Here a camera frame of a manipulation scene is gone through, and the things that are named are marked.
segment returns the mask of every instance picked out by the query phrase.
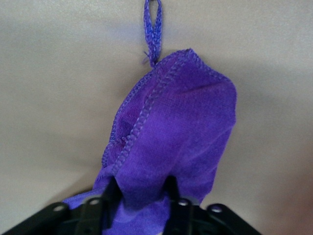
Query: purple microfiber towel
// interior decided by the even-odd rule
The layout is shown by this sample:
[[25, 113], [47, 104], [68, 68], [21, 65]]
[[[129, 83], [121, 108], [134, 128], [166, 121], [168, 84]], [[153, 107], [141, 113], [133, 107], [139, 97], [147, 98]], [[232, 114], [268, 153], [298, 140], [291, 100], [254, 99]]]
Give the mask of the purple microfiber towel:
[[123, 194], [106, 235], [156, 235], [169, 217], [165, 179], [176, 177], [181, 195], [199, 202], [211, 191], [217, 166], [235, 124], [233, 83], [192, 50], [157, 62], [160, 0], [151, 26], [145, 5], [146, 41], [153, 67], [116, 113], [93, 190], [65, 200], [71, 208], [101, 194], [115, 177]]

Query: hanging loop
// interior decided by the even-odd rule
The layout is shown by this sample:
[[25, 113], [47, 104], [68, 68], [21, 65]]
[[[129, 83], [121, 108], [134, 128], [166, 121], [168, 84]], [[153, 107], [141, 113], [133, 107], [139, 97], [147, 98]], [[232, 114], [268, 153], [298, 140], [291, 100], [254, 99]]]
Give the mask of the hanging loop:
[[146, 0], [143, 12], [143, 21], [145, 28], [146, 43], [148, 45], [149, 53], [147, 54], [150, 60], [150, 66], [154, 67], [161, 54], [161, 35], [162, 35], [162, 5], [161, 0], [157, 0], [158, 8], [156, 13], [155, 25], [152, 25], [150, 10], [150, 0]]

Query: white wall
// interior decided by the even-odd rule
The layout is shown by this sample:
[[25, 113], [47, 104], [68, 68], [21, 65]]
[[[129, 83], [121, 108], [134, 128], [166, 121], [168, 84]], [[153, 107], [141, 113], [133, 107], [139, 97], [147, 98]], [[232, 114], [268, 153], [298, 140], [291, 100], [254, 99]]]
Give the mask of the white wall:
[[[0, 2], [0, 233], [92, 185], [115, 112], [150, 69], [143, 2]], [[203, 205], [227, 204], [263, 234], [311, 235], [313, 1], [163, 8], [162, 57], [191, 47], [238, 90]]]

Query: purple loop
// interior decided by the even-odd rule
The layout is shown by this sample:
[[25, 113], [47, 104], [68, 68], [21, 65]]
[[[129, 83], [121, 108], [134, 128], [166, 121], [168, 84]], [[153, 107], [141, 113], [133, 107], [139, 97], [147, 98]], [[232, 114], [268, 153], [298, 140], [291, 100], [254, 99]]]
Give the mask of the purple loop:
[[146, 0], [145, 8], [143, 12], [143, 21], [144, 21], [144, 28], [145, 28], [145, 36], [146, 42], [148, 44], [149, 49], [149, 60], [150, 66], [153, 68], [158, 58], [161, 54], [161, 35], [162, 35], [162, 5], [161, 0], [157, 0], [158, 8], [156, 13], [156, 21], [155, 25], [152, 25], [151, 16], [149, 11], [149, 2], [150, 0]]

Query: screw hole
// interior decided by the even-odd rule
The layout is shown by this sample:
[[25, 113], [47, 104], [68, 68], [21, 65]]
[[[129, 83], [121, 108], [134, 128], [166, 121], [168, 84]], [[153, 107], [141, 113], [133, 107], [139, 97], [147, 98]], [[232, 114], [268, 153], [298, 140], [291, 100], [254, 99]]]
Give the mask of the screw hole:
[[64, 206], [56, 206], [55, 208], [53, 208], [54, 212], [60, 212], [64, 209]]
[[90, 205], [97, 205], [99, 203], [99, 199], [93, 199], [89, 202]]
[[178, 204], [185, 207], [188, 205], [188, 201], [186, 199], [180, 199]]
[[215, 212], [215, 213], [221, 213], [223, 210], [222, 208], [220, 208], [219, 206], [213, 206], [211, 208], [211, 211]]

